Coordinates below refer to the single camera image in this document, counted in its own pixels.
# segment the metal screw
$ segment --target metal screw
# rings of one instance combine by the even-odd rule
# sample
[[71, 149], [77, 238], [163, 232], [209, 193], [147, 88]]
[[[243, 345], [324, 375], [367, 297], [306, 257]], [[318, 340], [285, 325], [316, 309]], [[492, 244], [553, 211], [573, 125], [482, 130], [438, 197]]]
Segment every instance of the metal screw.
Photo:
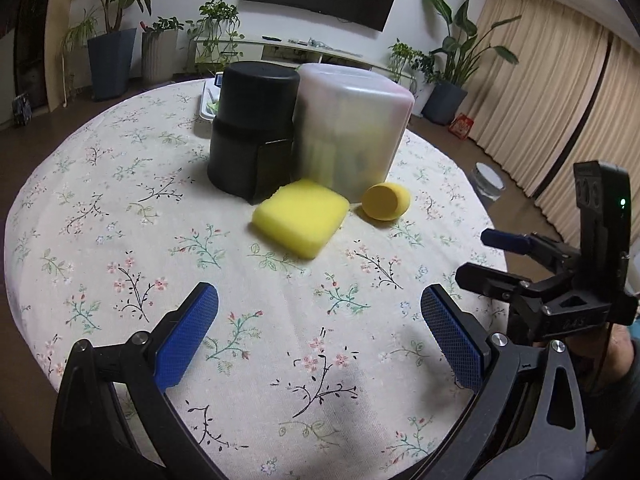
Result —
[[81, 339], [80, 341], [76, 341], [74, 345], [74, 350], [76, 352], [84, 352], [89, 346], [89, 342], [86, 339]]
[[558, 339], [554, 339], [551, 342], [551, 348], [556, 352], [558, 352], [559, 354], [561, 354], [566, 350], [566, 346], [564, 346], [564, 343], [562, 341], [558, 341]]
[[143, 332], [142, 330], [140, 332], [136, 332], [134, 335], [131, 336], [131, 342], [134, 345], [143, 345], [148, 340], [149, 340], [149, 333]]
[[507, 339], [507, 336], [505, 336], [504, 334], [501, 334], [500, 332], [496, 332], [495, 334], [492, 334], [491, 342], [496, 346], [506, 346], [509, 340]]

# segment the dark sleeve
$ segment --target dark sleeve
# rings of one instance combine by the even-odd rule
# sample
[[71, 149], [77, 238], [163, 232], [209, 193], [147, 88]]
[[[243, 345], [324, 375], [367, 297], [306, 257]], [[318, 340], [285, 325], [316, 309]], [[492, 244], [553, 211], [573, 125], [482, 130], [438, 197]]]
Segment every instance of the dark sleeve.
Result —
[[586, 426], [601, 449], [612, 446], [640, 402], [640, 341], [632, 339], [632, 343], [634, 362], [622, 379], [597, 394], [582, 392]]

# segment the white ribbed planter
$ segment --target white ribbed planter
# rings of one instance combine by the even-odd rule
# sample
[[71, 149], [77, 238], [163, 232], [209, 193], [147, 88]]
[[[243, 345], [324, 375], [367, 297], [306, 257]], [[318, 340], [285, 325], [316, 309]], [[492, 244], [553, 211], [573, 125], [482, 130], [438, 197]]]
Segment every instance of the white ribbed planter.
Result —
[[177, 38], [177, 30], [142, 34], [142, 81], [145, 87], [171, 81]]

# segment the floral tablecloth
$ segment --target floral tablecloth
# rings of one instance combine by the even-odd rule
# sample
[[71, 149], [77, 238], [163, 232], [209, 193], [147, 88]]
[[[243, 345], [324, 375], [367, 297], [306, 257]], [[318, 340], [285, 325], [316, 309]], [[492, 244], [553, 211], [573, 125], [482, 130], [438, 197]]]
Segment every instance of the floral tablecloth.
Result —
[[[250, 227], [253, 207], [206, 176], [203, 82], [128, 99], [31, 175], [6, 224], [15, 323], [54, 387], [71, 345], [150, 330], [200, 281], [220, 311], [168, 395], [231, 479], [386, 479], [436, 448], [466, 402], [419, 299], [441, 283], [485, 328], [506, 306], [460, 290], [471, 260], [505, 269], [465, 175], [405, 132], [389, 180], [412, 193], [392, 226], [357, 210], [312, 262]], [[126, 390], [145, 454], [155, 457]]]

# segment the red package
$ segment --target red package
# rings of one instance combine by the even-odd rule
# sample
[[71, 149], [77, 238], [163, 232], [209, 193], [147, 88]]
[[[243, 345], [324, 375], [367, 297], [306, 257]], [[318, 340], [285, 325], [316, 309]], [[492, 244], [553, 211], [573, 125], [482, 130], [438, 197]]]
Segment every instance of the red package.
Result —
[[460, 114], [449, 125], [449, 132], [454, 134], [457, 138], [465, 140], [469, 136], [471, 127], [474, 125], [474, 120], [469, 119], [466, 115]]

